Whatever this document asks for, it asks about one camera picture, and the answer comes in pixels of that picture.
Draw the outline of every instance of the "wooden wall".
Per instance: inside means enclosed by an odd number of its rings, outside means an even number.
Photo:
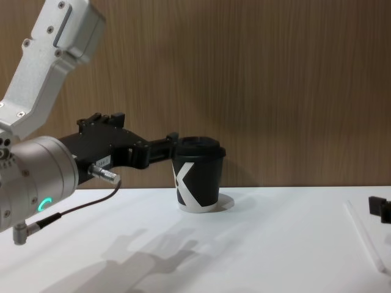
[[[104,39],[35,136],[121,111],[146,139],[220,140],[223,186],[391,184],[391,1],[92,2]],[[0,95],[42,4],[0,0]],[[173,186],[169,162],[120,172],[126,187]]]

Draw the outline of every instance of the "black lid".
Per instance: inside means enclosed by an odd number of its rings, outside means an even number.
[[[186,162],[213,161],[225,156],[225,148],[210,137],[190,136],[178,140],[175,160]]]

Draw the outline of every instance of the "black paper cup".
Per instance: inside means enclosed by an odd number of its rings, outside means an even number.
[[[219,199],[225,149],[209,137],[184,137],[172,159],[180,209],[209,212]]]

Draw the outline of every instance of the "table surface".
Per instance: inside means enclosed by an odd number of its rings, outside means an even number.
[[[78,190],[27,223],[106,195]],[[391,292],[344,202],[351,200],[387,268],[391,225],[368,197],[391,187],[221,189],[216,212],[179,210],[174,189],[123,189],[64,216],[17,247],[0,234],[0,292]]]

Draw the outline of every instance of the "black cable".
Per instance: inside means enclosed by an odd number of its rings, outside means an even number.
[[[102,201],[108,200],[109,198],[113,197],[118,192],[118,190],[121,188],[121,184],[122,184],[122,182],[120,180],[117,183],[117,186],[115,187],[115,189],[107,197],[103,197],[100,200],[91,201],[90,203],[85,203],[85,204],[82,204],[82,205],[77,206],[75,208],[71,208],[65,212],[61,212],[61,215],[66,215],[66,214],[69,214],[70,212],[77,211],[78,209],[86,208],[86,207],[91,206],[93,204],[101,203]]]
[[[56,220],[61,218],[63,215],[66,215],[66,214],[69,214],[70,212],[77,211],[78,209],[86,208],[86,207],[91,206],[93,204],[101,203],[102,201],[108,200],[109,198],[113,197],[118,192],[118,190],[121,188],[121,184],[122,184],[122,182],[120,180],[117,183],[117,186],[115,187],[115,189],[107,197],[103,197],[99,200],[94,200],[94,201],[91,201],[90,203],[85,203],[80,206],[76,206],[76,207],[71,208],[65,212],[57,212],[53,215],[50,215],[49,217],[46,217],[42,220],[37,221],[36,224],[40,227],[40,229],[42,229],[42,228],[48,226],[49,224],[52,224],[53,222],[55,222]]]

